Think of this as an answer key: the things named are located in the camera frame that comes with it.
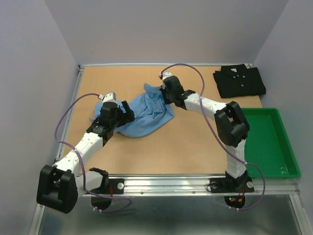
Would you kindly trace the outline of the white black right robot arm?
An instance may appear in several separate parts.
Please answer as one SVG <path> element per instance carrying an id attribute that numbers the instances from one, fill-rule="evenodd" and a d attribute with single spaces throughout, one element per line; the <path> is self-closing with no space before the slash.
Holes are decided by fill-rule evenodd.
<path id="1" fill-rule="evenodd" d="M 179 79 L 170 72 L 160 75 L 160 91 L 166 104 L 175 104 L 187 111 L 202 114 L 215 122 L 213 135 L 226 152 L 227 168 L 223 178 L 211 178 L 211 193 L 236 193 L 250 180 L 246 169 L 245 144 L 250 125 L 237 102 L 222 103 L 202 97 L 193 90 L 184 90 Z"/>

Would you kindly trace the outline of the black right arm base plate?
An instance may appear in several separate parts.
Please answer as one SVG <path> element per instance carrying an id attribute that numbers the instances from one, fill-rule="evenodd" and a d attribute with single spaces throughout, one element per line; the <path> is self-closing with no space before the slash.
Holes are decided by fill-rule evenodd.
<path id="1" fill-rule="evenodd" d="M 209 184 L 206 185 L 207 191 L 211 193 L 252 193 L 254 187 L 248 187 L 247 183 L 252 182 L 251 178 L 242 181 L 237 181 L 228 178 L 211 178 Z"/>

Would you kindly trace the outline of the light blue long sleeve shirt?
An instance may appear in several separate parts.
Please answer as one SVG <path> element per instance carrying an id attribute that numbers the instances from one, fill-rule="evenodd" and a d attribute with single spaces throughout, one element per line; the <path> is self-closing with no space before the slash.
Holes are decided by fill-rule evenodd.
<path id="1" fill-rule="evenodd" d="M 115 128 L 129 138 L 140 138 L 151 134 L 174 118 L 171 104 L 165 104 L 160 87 L 143 85 L 144 93 L 135 97 L 129 107 L 134 113 L 134 121 Z"/>

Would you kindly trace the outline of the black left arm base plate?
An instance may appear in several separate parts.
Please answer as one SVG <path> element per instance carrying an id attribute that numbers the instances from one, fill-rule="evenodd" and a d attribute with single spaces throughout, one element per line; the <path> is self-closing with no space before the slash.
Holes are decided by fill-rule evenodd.
<path id="1" fill-rule="evenodd" d="M 122 195 L 124 194 L 124 179 L 113 178 L 103 181 L 98 188 L 92 189 L 91 192 L 107 195 Z"/>

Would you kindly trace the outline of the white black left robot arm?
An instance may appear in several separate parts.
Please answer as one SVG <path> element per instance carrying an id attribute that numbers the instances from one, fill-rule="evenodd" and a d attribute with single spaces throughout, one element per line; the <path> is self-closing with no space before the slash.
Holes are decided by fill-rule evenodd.
<path id="1" fill-rule="evenodd" d="M 113 199 L 113 186 L 109 174 L 98 168 L 85 169 L 85 163 L 110 140 L 117 127 L 134 121 L 134 112 L 126 101 L 118 105 L 114 101 L 103 102 L 100 116 L 86 130 L 82 139 L 71 151 L 54 165 L 45 165 L 39 176 L 36 201 L 40 205 L 69 213 L 77 199 L 85 193 L 103 197 L 103 212 Z"/>

